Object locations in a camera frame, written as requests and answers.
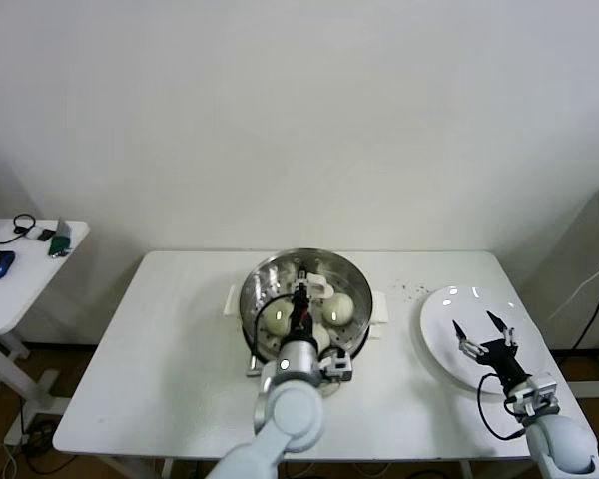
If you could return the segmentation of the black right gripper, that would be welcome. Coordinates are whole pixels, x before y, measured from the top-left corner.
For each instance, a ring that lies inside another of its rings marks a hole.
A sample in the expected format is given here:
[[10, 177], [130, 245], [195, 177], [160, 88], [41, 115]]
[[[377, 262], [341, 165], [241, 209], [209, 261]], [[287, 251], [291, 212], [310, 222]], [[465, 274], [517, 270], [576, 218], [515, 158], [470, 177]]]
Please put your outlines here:
[[491, 367], [499, 378], [502, 388], [511, 390], [525, 382], [529, 374], [516, 360], [518, 345], [514, 338], [514, 329], [509, 328], [500, 317], [491, 311], [487, 310], [486, 314], [501, 333], [502, 338], [481, 345], [476, 344], [467, 338], [460, 325], [453, 320], [458, 348], [470, 359], [477, 359], [478, 364]]

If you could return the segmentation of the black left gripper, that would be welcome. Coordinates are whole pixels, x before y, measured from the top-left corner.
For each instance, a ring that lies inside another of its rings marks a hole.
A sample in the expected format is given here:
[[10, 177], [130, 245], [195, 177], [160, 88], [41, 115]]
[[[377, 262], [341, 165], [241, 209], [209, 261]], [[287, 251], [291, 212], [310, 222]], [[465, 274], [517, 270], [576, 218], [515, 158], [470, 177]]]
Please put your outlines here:
[[309, 273], [305, 269], [298, 272], [298, 281], [293, 283], [293, 310], [290, 316], [290, 337], [293, 339], [313, 340], [313, 320], [309, 313]]

